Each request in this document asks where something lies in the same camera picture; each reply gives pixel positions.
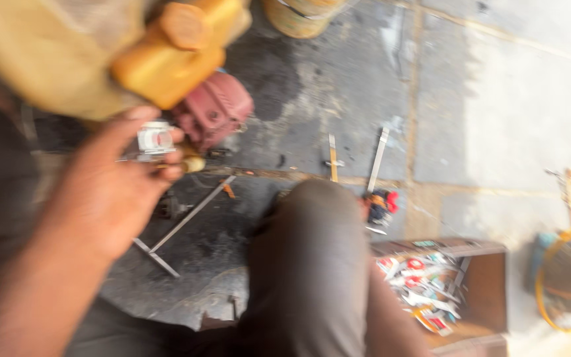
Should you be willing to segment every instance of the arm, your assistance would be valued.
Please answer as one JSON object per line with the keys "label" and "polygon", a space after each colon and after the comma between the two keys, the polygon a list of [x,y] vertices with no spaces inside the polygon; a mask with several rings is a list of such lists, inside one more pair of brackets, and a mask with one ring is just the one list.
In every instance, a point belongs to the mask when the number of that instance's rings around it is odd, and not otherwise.
{"label": "arm", "polygon": [[415,319],[402,311],[376,263],[370,264],[367,346],[372,357],[429,357],[428,345]]}
{"label": "arm", "polygon": [[[0,356],[61,355],[109,267],[180,176],[178,165],[156,171],[115,162],[158,115],[151,107],[131,109],[75,154],[28,245],[0,273]],[[170,164],[180,159],[178,152],[165,157]]]}

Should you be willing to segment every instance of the yellow hose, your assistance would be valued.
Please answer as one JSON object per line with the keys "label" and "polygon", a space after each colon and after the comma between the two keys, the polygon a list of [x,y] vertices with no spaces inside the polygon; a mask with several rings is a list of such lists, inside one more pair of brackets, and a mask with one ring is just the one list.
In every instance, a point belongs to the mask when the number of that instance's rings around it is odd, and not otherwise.
{"label": "yellow hose", "polygon": [[537,298],[537,306],[539,307],[539,313],[541,313],[541,316],[543,317],[543,319],[548,324],[550,324],[550,326],[553,327],[554,329],[562,331],[562,332],[570,332],[571,333],[571,329],[563,329],[563,328],[557,326],[556,323],[554,323],[554,321],[552,321],[552,319],[548,315],[548,312],[546,311],[546,305],[543,301],[543,279],[545,278],[544,266],[546,263],[551,261],[552,258],[554,258],[554,256],[556,255],[556,253],[558,253],[558,251],[561,249],[561,247],[569,241],[571,241],[571,228],[568,231],[562,232],[559,235],[559,239],[557,239],[548,248],[548,250],[546,250],[546,252],[543,256],[543,263],[541,264],[541,266],[539,267],[539,269],[537,271],[537,277],[535,279],[534,290],[535,290],[535,296]]}

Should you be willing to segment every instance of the grey trousers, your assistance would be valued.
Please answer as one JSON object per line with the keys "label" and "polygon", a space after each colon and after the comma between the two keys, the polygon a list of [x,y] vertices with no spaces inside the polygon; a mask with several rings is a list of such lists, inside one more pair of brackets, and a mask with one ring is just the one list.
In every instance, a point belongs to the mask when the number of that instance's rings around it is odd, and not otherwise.
{"label": "grey trousers", "polygon": [[[0,112],[0,265],[31,230],[37,176],[23,137]],[[66,355],[363,356],[368,256],[353,194],[306,181],[259,224],[248,258],[248,308],[236,327],[195,332],[135,318],[97,298]]]}

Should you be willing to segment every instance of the red motor housing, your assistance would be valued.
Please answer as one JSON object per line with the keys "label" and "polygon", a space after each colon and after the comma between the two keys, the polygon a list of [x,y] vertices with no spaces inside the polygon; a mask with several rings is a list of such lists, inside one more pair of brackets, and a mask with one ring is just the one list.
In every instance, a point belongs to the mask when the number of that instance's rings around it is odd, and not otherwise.
{"label": "red motor housing", "polygon": [[215,72],[171,110],[178,126],[200,152],[239,129],[254,102],[237,78]]}

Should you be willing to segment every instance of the metal rod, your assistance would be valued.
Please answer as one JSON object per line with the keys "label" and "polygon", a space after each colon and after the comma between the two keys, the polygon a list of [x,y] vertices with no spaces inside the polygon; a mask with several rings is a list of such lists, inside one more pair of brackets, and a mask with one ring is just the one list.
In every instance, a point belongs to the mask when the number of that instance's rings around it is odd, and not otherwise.
{"label": "metal rod", "polygon": [[368,230],[370,230],[370,231],[372,231],[372,232],[374,232],[374,233],[382,234],[382,235],[385,235],[385,236],[387,235],[387,232],[381,231],[380,229],[371,228],[371,227],[365,227],[365,228],[367,228]]}
{"label": "metal rod", "polygon": [[167,262],[165,262],[160,256],[158,256],[155,253],[152,253],[151,249],[149,249],[149,247],[147,247],[147,245],[143,241],[141,241],[139,238],[134,238],[133,243],[135,243],[136,247],[140,248],[140,250],[145,252],[145,254],[147,254],[151,259],[153,259],[154,262],[156,262],[164,270],[169,272],[169,274],[171,274],[173,276],[173,278],[176,278],[176,279],[179,278],[178,272],[175,271],[173,268],[171,268],[171,266],[169,264],[167,264]]}
{"label": "metal rod", "polygon": [[218,187],[215,187],[215,189],[212,190],[210,192],[210,194],[208,196],[206,196],[205,199],[202,199],[202,202],[200,202],[197,206],[195,206],[193,208],[193,210],[191,210],[191,212],[189,212],[188,215],[186,215],[186,217],[184,217],[183,220],[181,220],[175,227],[173,227],[170,230],[170,232],[168,232],[164,236],[163,239],[160,239],[160,241],[158,243],[156,243],[153,248],[151,248],[150,253],[154,253],[156,250],[158,250],[158,248],[162,247],[164,242],[169,240],[169,238],[171,238],[173,236],[173,234],[175,234],[177,231],[179,231],[179,229],[182,228],[191,218],[193,218],[195,215],[197,215],[197,212],[200,212],[202,210],[202,208],[204,208],[204,206],[206,206],[210,202],[210,200],[213,199],[219,193],[219,191],[224,189],[224,186],[233,182],[233,180],[235,180],[235,176],[230,175],[224,182],[220,183]]}
{"label": "metal rod", "polygon": [[389,136],[389,128],[383,128],[383,133],[380,134],[380,141],[378,142],[378,150],[376,151],[376,158],[374,159],[374,167],[371,169],[371,176],[369,177],[369,185],[367,185],[367,193],[374,192],[376,179],[378,177],[378,170],[380,169],[380,162],[383,160],[383,152],[387,145],[387,136]]}

